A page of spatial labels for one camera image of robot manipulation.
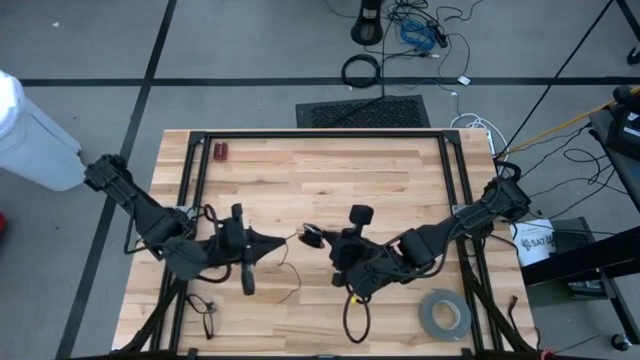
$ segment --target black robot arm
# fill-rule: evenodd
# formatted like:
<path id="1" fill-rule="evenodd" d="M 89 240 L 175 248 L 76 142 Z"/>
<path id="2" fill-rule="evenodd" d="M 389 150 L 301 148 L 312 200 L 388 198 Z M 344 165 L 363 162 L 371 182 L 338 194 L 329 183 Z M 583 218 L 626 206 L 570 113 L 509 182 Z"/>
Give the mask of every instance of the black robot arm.
<path id="1" fill-rule="evenodd" d="M 363 225 L 370 224 L 373 217 L 373 209 L 364 205 L 354 205 L 351 210 L 349 218 L 354 228 L 331 232 L 305 224 L 300 239 L 314 247 L 322 247 L 326 240 L 336 270 L 333 285 L 347 286 L 360 298 L 369 299 L 390 283 L 406 284 L 432 276 L 427 272 L 448 243 L 486 237 L 493 231 L 496 218 L 516 221 L 527 213 L 530 202 L 514 179 L 497 177 L 487 185 L 480 200 L 455 215 L 436 225 L 409 229 L 382 245 L 361 236 Z"/>
<path id="2" fill-rule="evenodd" d="M 242 265 L 242 285 L 246 295 L 255 291 L 252 266 L 264 255 L 284 245 L 285 239 L 261 235 L 244 228 L 242 206 L 231 207 L 231 217 L 218 220 L 212 207 L 205 206 L 204 215 L 214 223 L 208 240 L 194 241 L 196 219 L 182 210 L 163 207 L 140 189 L 127 170 L 126 161 L 117 155 L 103 155 L 87 166 L 85 183 L 95 191 L 104 191 L 131 217 L 144 247 L 179 280 L 201 279 L 221 282 L 229 277 L 232 264 Z M 125 253 L 138 251 L 140 248 Z M 210 280 L 200 272 L 210 267 L 226 267 L 222 279 Z"/>

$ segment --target gray tape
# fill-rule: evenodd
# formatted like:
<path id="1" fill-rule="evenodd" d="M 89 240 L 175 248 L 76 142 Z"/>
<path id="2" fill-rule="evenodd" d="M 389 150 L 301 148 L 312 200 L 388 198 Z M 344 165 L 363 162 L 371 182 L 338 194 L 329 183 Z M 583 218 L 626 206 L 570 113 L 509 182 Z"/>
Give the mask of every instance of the gray tape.
<path id="1" fill-rule="evenodd" d="M 433 308 L 438 304 L 448 306 L 455 320 L 448 329 L 443 329 L 433 317 Z M 469 333 L 471 328 L 471 311 L 467 303 L 458 294 L 444 289 L 436 289 L 420 302 L 418 318 L 424 331 L 438 340 L 458 341 Z"/>

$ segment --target white bucket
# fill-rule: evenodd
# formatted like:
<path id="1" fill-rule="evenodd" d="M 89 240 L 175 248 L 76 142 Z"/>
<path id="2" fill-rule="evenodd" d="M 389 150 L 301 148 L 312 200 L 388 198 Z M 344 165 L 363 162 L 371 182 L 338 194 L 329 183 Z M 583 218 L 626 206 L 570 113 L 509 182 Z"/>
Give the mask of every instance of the white bucket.
<path id="1" fill-rule="evenodd" d="M 80 185 L 80 144 L 0 71 L 0 167 L 55 191 Z"/>

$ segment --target floor mat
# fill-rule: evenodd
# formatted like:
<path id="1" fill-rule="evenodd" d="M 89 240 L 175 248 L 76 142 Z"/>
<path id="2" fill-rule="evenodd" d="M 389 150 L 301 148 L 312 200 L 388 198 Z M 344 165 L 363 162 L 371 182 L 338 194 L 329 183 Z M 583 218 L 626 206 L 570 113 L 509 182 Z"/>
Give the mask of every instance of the floor mat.
<path id="1" fill-rule="evenodd" d="M 297 104 L 298 128 L 431 127 L 422 95 Z"/>

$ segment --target floor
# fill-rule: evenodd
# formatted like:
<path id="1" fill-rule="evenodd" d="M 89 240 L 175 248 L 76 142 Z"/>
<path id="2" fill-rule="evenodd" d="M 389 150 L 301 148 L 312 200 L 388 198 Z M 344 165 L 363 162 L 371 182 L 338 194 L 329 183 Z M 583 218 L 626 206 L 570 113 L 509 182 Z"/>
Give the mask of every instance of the floor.
<path id="1" fill-rule="evenodd" d="M 342 14 L 357 11 L 357 1 L 329 1 Z M 451 86 L 459 93 L 460 110 L 479 114 L 511 137 L 609 2 L 486 0 L 475 7 L 471 20 L 447 22 L 446 31 L 463 34 L 471 47 L 466 72 L 471 84 Z M 429 11 L 443 3 L 431 1 Z M 446 3 L 468 11 L 472 1 Z M 608 7 L 560 73 L 563 85 L 551 87 L 514 143 L 608 102 L 617 83 L 640 84 L 640 65 L 625 62 L 638 39 L 618 3 Z M 169 5 L 175 11 L 165 14 L 167 1 L 157 0 L 0 0 L 0 69 L 22 79 L 26 94 L 80 141 L 83 160 L 130 154 L 130 169 L 143 188 L 151 181 L 164 129 L 292 128 L 295 104 L 379 95 L 379 87 L 339 85 L 342 64 L 362 48 L 348 35 L 353 20 L 334 15 L 324 1 L 170 0 Z M 628 0 L 628 5 L 640 18 L 640 2 Z M 387 40 L 385 51 L 405 49 Z M 444 77 L 460 74 L 466 51 L 453 38 Z M 437 77 L 439 63 L 391 61 L 385 75 L 411 77 L 405 79 L 408 85 L 416 78 Z M 355 75 L 368 71 L 353 69 Z M 193 78 L 208 80 L 194 86 L 188 80 Z M 422 95 L 433 127 L 447 127 L 456 116 L 456 97 L 428 82 L 414 89 L 389 85 L 387 93 Z M 512 159 L 528 169 L 557 144 Z M 572 146 L 602 154 L 586 135 Z M 522 186 L 533 193 L 593 172 L 593 164 L 570 163 L 556 154 Z M 83 186 L 53 193 L 5 171 L 0 184 L 0 210 L 10 221 L 0 241 L 0 288 L 5 289 L 0 292 L 0 358 L 55 356 L 87 256 L 92 244 L 99 255 L 103 239 L 71 348 L 74 356 L 107 353 L 131 261 L 121 253 L 124 213 L 116 209 L 109 222 L 104 196 Z M 617 177 L 612 185 L 621 186 Z M 536 197 L 534 208 L 556 213 L 594 189 L 574 183 Z M 610 190 L 562 217 L 577 216 L 585 216 L 594 230 L 614 232 L 640 219 L 628 198 Z M 101 219 L 108 233 L 96 232 Z M 637 281 L 618 281 L 636 313 Z M 530 288 L 529 296 L 543 347 L 559 350 L 601 335 L 563 354 L 640 356 L 638 348 L 622 353 L 609 346 L 609 336 L 622 328 L 607 301 L 570 301 L 559 284 Z"/>

